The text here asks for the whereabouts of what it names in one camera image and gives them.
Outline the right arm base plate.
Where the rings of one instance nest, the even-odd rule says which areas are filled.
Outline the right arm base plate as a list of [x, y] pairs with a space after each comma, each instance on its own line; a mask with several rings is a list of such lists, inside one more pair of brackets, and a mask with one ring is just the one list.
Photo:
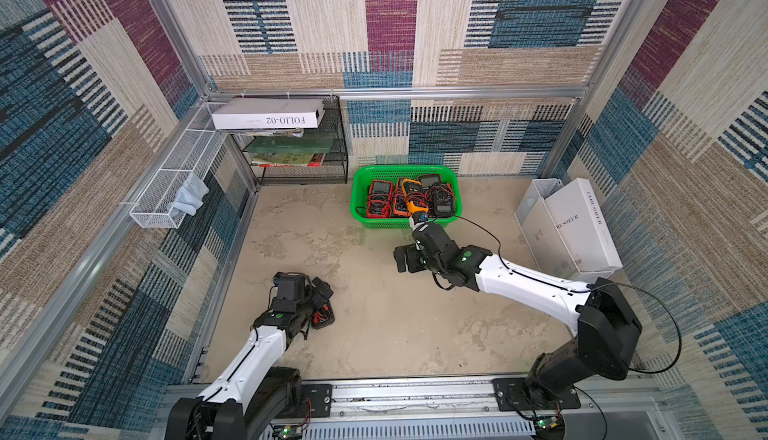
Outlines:
[[574, 387], [551, 393], [541, 386], [529, 384], [525, 377], [496, 377], [491, 380], [500, 411], [575, 410], [581, 401]]

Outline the yellow multimeter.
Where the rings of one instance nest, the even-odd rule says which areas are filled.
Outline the yellow multimeter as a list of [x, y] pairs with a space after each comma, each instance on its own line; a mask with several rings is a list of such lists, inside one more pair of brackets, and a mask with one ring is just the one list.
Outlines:
[[426, 191], [419, 180], [405, 178], [402, 180], [401, 189], [407, 210], [411, 215], [428, 214], [429, 201]]

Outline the orange Victor multimeter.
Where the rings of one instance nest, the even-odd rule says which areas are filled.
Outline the orange Victor multimeter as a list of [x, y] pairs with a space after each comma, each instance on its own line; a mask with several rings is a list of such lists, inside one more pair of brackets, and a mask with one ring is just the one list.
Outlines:
[[404, 191], [403, 191], [403, 184], [404, 178], [399, 178], [395, 184], [395, 188], [392, 193], [391, 198], [391, 216], [393, 218], [406, 218], [410, 216], [407, 202], [405, 199]]

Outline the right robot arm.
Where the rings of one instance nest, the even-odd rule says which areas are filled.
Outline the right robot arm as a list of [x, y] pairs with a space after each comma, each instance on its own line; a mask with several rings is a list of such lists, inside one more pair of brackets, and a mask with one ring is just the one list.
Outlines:
[[558, 349], [540, 354], [525, 377], [496, 383], [500, 409], [574, 409], [580, 405], [576, 383], [592, 376], [627, 377], [642, 324], [617, 283], [562, 279], [483, 247], [461, 247], [435, 222], [416, 224], [412, 238], [393, 251], [399, 272], [428, 271], [444, 291], [468, 288], [519, 302], [571, 332]]

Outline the red ANENG multimeter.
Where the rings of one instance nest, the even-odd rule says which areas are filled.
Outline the red ANENG multimeter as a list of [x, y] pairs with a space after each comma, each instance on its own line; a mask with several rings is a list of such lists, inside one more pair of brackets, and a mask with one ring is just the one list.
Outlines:
[[432, 186], [440, 184], [442, 182], [441, 175], [437, 173], [420, 175], [418, 177], [418, 180], [421, 183], [421, 185], [426, 189], [432, 188]]

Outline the small black multimeter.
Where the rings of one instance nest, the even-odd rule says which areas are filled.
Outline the small black multimeter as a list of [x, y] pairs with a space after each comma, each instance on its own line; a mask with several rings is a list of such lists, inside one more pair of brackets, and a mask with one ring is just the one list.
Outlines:
[[313, 314], [311, 327], [319, 330], [332, 325], [335, 322], [335, 315], [329, 301], [320, 306]]
[[430, 212], [435, 218], [450, 218], [456, 214], [456, 200], [449, 183], [438, 182], [428, 189]]

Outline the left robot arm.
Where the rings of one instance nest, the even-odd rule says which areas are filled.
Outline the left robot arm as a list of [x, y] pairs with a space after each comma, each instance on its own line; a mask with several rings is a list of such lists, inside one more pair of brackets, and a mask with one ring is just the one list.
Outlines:
[[166, 439], [305, 439], [312, 419], [330, 416], [332, 387], [305, 387], [278, 360], [297, 337], [331, 325], [329, 283], [299, 272], [273, 276], [268, 308], [237, 355], [208, 387], [172, 407]]

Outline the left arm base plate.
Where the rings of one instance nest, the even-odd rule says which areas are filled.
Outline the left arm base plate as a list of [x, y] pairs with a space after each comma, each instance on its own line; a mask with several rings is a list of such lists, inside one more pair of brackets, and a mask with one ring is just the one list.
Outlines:
[[333, 385], [330, 383], [303, 384], [301, 388], [299, 406], [294, 417], [304, 419], [309, 417], [329, 418], [333, 401]]

